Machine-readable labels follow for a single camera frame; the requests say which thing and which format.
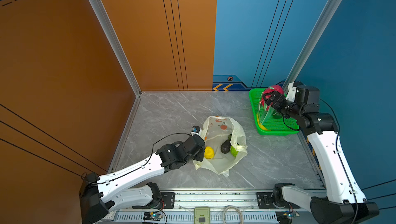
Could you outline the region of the pink dragon fruit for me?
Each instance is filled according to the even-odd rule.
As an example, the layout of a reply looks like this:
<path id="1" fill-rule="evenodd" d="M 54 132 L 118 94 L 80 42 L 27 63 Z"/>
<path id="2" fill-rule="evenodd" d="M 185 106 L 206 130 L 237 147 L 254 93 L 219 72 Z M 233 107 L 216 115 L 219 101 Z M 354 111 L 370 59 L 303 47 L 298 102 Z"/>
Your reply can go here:
<path id="1" fill-rule="evenodd" d="M 284 95 L 284 90 L 279 85 L 270 86 L 261 93 L 257 111 L 257 120 L 261 126 L 264 126 L 264 123 L 274 115 L 275 111 L 272 111 L 272 106 L 275 97 L 280 95 Z"/>

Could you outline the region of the yellow lemon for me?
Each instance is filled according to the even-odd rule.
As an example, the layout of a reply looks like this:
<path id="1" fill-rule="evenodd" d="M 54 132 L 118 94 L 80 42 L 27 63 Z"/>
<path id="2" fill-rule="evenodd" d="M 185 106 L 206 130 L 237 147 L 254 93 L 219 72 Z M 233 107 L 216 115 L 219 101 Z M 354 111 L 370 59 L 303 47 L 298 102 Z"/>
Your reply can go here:
<path id="1" fill-rule="evenodd" d="M 211 148 L 211 147 L 209 147 L 209 146 L 207 146 L 207 147 L 205 148 L 205 151 L 204 151 L 204 158 L 207 159 L 207 160 L 210 160 L 210 159 L 212 159 L 214 156 L 215 156 L 214 149 Z"/>

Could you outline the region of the green plastic basket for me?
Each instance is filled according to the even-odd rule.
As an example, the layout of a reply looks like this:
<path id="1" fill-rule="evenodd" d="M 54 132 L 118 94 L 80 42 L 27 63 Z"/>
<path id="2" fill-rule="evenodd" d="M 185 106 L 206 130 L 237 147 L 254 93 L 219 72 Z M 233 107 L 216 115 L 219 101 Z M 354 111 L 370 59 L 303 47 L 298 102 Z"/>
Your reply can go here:
<path id="1" fill-rule="evenodd" d="M 264 123 L 264 126 L 267 129 L 270 129 L 271 131 L 263 131 L 260 129 L 257 129 L 257 111 L 258 111 L 258 103 L 260 101 L 260 96 L 261 93 L 265 89 L 251 89 L 249 91 L 249 99 L 252 107 L 252 112 L 253 112 L 253 119 L 254 119 L 254 124 L 256 126 L 256 130 L 258 134 L 260 135 L 274 135 L 274 136 L 286 136 L 290 134 L 296 134 L 299 130 L 299 126 L 297 125 L 296 121 L 292 118 L 285 119 L 285 124 L 283 122 L 283 119 L 274 119 L 273 117 L 270 117 L 266 123 Z"/>

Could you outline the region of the yellow banana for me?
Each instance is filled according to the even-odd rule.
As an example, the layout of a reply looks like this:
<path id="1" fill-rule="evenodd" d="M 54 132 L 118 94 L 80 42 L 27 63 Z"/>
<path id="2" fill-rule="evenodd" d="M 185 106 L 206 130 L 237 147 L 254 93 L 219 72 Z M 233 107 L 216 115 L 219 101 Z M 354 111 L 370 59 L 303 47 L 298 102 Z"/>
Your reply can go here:
<path id="1" fill-rule="evenodd" d="M 270 129 L 267 129 L 264 125 L 261 123 L 257 124 L 257 129 L 263 130 L 263 131 L 271 131 Z"/>

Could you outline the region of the translucent yellowish plastic bag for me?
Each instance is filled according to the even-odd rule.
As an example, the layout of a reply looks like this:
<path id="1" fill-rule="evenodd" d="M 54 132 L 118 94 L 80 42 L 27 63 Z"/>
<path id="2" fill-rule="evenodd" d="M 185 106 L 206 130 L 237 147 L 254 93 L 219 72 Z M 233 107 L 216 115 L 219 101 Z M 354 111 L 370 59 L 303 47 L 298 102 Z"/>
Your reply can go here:
<path id="1" fill-rule="evenodd" d="M 205 142 L 204 159 L 193 162 L 196 170 L 207 169 L 228 177 L 230 169 L 248 154 L 245 132 L 230 117 L 208 117 L 200 136 Z"/>

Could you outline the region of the green round fruit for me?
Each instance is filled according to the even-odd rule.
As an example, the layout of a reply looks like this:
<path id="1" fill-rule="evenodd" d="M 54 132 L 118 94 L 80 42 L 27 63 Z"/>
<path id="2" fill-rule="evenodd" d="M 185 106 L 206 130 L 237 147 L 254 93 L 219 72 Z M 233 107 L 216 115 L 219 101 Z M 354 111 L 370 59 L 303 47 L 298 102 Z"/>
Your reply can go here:
<path id="1" fill-rule="evenodd" d="M 229 136 L 228 136 L 228 139 L 229 140 L 231 140 L 231 138 L 232 138 L 232 134 L 230 134 Z M 234 146 L 230 146 L 230 153 L 234 156 L 234 157 L 236 157 L 237 156 L 237 154 L 238 154 L 238 151 L 236 150 L 236 148 L 234 147 Z"/>

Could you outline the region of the dark green avocado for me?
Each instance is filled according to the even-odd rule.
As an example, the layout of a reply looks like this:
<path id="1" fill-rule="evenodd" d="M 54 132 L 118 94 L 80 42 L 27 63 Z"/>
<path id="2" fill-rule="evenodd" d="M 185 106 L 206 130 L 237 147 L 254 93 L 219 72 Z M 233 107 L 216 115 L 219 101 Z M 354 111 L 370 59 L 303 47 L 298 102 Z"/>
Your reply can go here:
<path id="1" fill-rule="evenodd" d="M 282 119 L 283 118 L 283 116 L 280 113 L 278 113 L 278 112 L 274 112 L 272 117 L 274 119 Z"/>

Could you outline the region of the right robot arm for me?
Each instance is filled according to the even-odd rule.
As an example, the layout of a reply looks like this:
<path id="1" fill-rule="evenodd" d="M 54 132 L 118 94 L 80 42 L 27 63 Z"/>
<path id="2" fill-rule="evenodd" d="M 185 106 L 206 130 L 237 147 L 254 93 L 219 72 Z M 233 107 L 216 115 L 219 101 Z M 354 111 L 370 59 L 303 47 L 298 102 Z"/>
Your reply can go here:
<path id="1" fill-rule="evenodd" d="M 292 85 L 292 98 L 275 88 L 262 93 L 262 106 L 274 109 L 282 118 L 296 121 L 316 153 L 326 186 L 325 195 L 314 195 L 291 183 L 278 183 L 273 203 L 278 208 L 295 204 L 309 211 L 319 224 L 359 224 L 379 215 L 354 179 L 340 143 L 335 118 L 320 112 L 320 91 L 307 85 Z"/>

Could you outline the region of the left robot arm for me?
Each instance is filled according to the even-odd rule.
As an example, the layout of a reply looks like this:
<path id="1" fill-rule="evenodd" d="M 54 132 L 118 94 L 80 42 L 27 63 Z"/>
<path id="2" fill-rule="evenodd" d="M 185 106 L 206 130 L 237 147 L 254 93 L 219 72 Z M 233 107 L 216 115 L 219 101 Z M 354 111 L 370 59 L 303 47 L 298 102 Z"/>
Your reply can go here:
<path id="1" fill-rule="evenodd" d="M 149 182 L 139 188 L 138 184 L 180 169 L 192 160 L 202 162 L 204 152 L 204 140 L 194 134 L 184 142 L 164 145 L 148 158 L 122 170 L 101 176 L 94 172 L 84 175 L 79 190 L 82 223 L 96 223 L 111 211 L 125 207 L 150 209 L 158 206 L 161 201 L 158 185 Z"/>

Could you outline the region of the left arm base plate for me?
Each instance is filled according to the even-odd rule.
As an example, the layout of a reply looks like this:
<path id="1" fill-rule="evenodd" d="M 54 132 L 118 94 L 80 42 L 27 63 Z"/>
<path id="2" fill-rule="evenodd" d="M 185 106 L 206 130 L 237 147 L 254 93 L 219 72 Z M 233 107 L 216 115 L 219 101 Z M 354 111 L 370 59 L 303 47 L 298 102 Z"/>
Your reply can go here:
<path id="1" fill-rule="evenodd" d="M 133 205 L 132 209 L 173 209 L 175 204 L 174 192 L 161 192 L 154 195 L 153 200 L 146 205 Z"/>

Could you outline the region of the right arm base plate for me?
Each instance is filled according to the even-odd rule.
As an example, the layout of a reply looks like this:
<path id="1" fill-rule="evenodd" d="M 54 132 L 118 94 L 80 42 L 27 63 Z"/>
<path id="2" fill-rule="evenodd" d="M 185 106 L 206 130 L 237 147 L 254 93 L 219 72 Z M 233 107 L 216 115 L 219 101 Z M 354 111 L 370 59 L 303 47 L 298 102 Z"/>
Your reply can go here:
<path id="1" fill-rule="evenodd" d="M 289 205 L 277 205 L 272 192 L 256 193 L 258 207 L 260 209 L 288 209 Z"/>

